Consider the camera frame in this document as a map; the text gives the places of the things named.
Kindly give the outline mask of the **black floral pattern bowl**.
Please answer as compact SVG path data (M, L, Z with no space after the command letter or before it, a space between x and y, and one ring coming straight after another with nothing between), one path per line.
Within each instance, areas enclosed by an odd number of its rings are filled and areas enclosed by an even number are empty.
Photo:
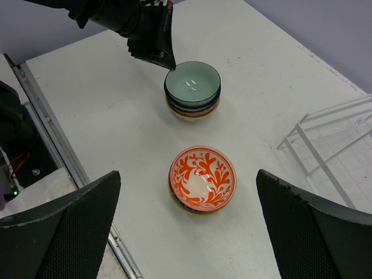
M171 112L176 112L176 113L184 115L184 116L199 117L199 116L203 116L203 115L206 115L206 114L209 114L209 113L213 113L217 108L215 107L215 108L211 108L211 109L204 110L204 111L201 111L201 112L182 112L182 111L177 110L173 107L169 107L169 109L170 109Z

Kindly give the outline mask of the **orange striped bowl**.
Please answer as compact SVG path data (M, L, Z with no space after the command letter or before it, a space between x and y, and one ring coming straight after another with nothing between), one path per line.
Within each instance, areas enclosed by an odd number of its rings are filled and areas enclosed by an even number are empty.
M172 161L168 184L184 205L208 212L227 206L237 189L237 175L222 152L209 146L192 146Z

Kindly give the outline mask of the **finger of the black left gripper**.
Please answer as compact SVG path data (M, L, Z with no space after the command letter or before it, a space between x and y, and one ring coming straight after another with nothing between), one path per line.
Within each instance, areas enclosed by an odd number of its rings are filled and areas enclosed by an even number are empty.
M150 35L145 37L145 46L139 52L139 59L164 67L168 70L176 68L174 57L171 27L173 8L162 8L159 13L159 24Z

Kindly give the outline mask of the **yellow rimmed sun pattern bowl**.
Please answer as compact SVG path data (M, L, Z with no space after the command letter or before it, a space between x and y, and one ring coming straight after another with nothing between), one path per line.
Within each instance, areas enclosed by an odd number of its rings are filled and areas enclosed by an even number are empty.
M185 206L175 195L173 192L170 192L170 196L172 197L173 201L176 203L177 206L179 206L182 210L185 210L187 213L194 214L197 216L210 216L213 214L216 214L219 210L211 211L211 212L200 212L197 210L193 210L187 206Z

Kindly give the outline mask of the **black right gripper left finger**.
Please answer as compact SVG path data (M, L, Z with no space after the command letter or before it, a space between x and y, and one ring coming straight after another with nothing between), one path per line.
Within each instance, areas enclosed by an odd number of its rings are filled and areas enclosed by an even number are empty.
M1 219L1 278L97 278L121 188L111 171Z

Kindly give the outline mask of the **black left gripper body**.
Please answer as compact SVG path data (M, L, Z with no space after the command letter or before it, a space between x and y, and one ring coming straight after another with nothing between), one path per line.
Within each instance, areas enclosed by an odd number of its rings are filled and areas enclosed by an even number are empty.
M171 1L73 1L69 17L79 28L92 21L127 39L128 51L139 59L145 37L159 24L162 8L171 8Z

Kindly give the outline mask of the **blue triangle pattern bowl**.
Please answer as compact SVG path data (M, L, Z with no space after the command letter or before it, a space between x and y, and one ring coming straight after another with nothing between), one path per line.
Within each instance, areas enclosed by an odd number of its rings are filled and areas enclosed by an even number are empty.
M212 210L212 211L208 211L208 212L201 212L201 211L198 211L198 210L194 210L194 209L191 209L190 207L184 205L175 195L175 193L173 192L173 190L169 187L169 194L170 196L172 197L173 201L176 203L177 206L179 206L180 208L186 210L187 212L189 213L192 213L192 214L198 214L198 215L210 215L210 214L215 214L219 211L221 211L223 208L221 209L218 209L218 210Z

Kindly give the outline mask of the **pale green rimmed bowl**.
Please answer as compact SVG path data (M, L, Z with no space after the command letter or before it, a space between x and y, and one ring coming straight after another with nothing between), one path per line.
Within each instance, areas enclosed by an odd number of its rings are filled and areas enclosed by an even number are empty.
M199 61L183 62L166 75L164 91L176 105L208 105L220 95L221 78L211 65Z

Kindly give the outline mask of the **front aluminium table rail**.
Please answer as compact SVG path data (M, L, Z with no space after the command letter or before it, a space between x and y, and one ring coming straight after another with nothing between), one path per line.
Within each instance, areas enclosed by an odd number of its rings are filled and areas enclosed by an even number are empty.
M65 168L76 188L87 185L90 180L30 68L25 63L17 66L1 54L1 71L4 72L1 80L19 94L57 167Z

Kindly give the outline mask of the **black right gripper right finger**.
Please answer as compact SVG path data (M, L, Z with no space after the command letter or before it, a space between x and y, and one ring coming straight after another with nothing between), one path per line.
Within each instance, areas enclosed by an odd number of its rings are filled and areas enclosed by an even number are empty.
M371 215L265 170L257 192L281 278L371 278Z

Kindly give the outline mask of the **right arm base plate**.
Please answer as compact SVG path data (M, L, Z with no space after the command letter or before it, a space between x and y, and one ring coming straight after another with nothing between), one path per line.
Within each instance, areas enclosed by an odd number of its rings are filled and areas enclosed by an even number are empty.
M26 108L20 116L1 109L1 152L8 158L4 175L12 190L6 201L58 169Z

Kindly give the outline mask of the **dark blue bowl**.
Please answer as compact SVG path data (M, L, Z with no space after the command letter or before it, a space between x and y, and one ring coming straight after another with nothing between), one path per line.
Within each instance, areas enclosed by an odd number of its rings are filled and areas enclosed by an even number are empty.
M210 103L208 105L205 105L205 106L198 106L198 107L192 108L192 107L183 107L183 106L180 106L180 105L176 105L176 104L172 103L170 100L168 100L167 98L165 100L171 107L176 108L177 110L180 110L180 111L183 111L183 112L201 112L201 111L204 111L204 110L211 109L211 108L217 106L220 103L220 100L217 100L217 101L212 102L212 103Z

